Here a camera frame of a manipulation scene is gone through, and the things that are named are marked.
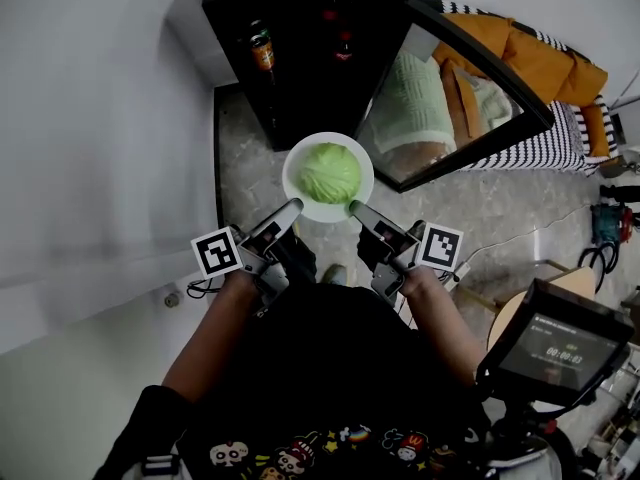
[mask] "black shirt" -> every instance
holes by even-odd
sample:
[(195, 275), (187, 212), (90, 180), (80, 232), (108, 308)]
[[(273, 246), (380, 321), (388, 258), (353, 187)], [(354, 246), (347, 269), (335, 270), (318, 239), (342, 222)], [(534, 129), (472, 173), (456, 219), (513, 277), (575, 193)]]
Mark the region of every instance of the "black shirt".
[(97, 478), (176, 441), (194, 480), (459, 477), (488, 427), (429, 342), (373, 292), (292, 287), (253, 319), (197, 406), (147, 388)]

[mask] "tiled floor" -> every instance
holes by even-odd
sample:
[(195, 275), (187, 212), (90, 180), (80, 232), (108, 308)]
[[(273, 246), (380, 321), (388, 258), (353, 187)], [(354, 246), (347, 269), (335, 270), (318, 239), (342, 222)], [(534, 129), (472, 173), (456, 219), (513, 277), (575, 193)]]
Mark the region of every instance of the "tiled floor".
[[(244, 94), (227, 95), (218, 103), (224, 219), (250, 229), (286, 201), (280, 179), (287, 153), (271, 151)], [(615, 183), (622, 181), (640, 185), (640, 178), (633, 175)], [(465, 286), (490, 297), (524, 288), (536, 275), (554, 273), (549, 267), (536, 268), (536, 260), (576, 266), (590, 243), (589, 205), (598, 201), (602, 182), (598, 175), (585, 178), (551, 171), (457, 172), (405, 194), (376, 181), (369, 205), (405, 228), (424, 219), (464, 231), (461, 261), (481, 247), (511, 240), (474, 256), (471, 272), (463, 280)], [(369, 286), (371, 274), (356, 254), (360, 225), (354, 219), (327, 225), (301, 218), (299, 231), (318, 256), (319, 275), (330, 264), (341, 263), (348, 268), (350, 284)], [(619, 265), (605, 280), (597, 300), (617, 308), (640, 284), (638, 272), (640, 238), (634, 237), (623, 246)], [(493, 314), (459, 295), (455, 299), (473, 331), (486, 340)], [(602, 397), (614, 400), (607, 394)], [(585, 418), (574, 416), (578, 411), (568, 415), (573, 417), (567, 430), (574, 444), (584, 444), (609, 414), (612, 404), (603, 400), (598, 413), (586, 418), (589, 425), (584, 424)]]

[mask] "white wall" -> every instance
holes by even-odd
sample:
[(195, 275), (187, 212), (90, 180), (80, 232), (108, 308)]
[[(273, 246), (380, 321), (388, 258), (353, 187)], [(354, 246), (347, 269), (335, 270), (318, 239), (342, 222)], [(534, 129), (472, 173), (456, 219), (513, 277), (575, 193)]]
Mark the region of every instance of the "white wall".
[(197, 269), (213, 105), (180, 5), (0, 0), (0, 353)]
[[(609, 72), (610, 103), (640, 68), (640, 0), (453, 1), (511, 16), (580, 51)], [(640, 94), (640, 84), (634, 92)]]
[[(178, 283), (186, 286), (186, 280)], [(142, 389), (159, 384), (207, 308), (163, 290), (0, 356), (0, 471), (6, 480), (86, 480)]]

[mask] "black cabinet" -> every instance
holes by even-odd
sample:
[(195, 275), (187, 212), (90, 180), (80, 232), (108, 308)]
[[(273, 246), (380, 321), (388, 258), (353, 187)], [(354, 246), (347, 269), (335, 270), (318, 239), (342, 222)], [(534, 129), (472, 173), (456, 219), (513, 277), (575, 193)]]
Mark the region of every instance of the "black cabinet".
[[(343, 133), (398, 191), (553, 124), (499, 58), (420, 0), (204, 0), (203, 8), (274, 149)], [(252, 53), (255, 20), (272, 44), (270, 70)], [(447, 64), (447, 82), (432, 57), (445, 44), (471, 66)], [(482, 102), (473, 123), (447, 99), (455, 94), (460, 104), (469, 94)]]

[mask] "white bowl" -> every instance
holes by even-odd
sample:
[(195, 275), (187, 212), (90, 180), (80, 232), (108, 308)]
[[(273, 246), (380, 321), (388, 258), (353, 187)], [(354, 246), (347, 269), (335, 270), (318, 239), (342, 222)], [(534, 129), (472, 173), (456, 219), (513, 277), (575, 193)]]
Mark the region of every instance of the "white bowl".
[(297, 186), (298, 172), (300, 171), (301, 163), (307, 158), (313, 146), (325, 142), (340, 144), (353, 153), (360, 164), (361, 177), (360, 189), (354, 199), (362, 201), (363, 203), (369, 200), (371, 191), (373, 190), (373, 166), (371, 165), (371, 159), (364, 148), (355, 140), (335, 132), (320, 132), (309, 135), (289, 151), (287, 159), (284, 161), (284, 167), (282, 168), (282, 186), (284, 193), (287, 195), (287, 199), (297, 197), (302, 200), (304, 203), (302, 215), (305, 217), (315, 220), (316, 222), (340, 222), (351, 217), (351, 213), (349, 212), (349, 204), (351, 201), (345, 204), (318, 203), (302, 192)]

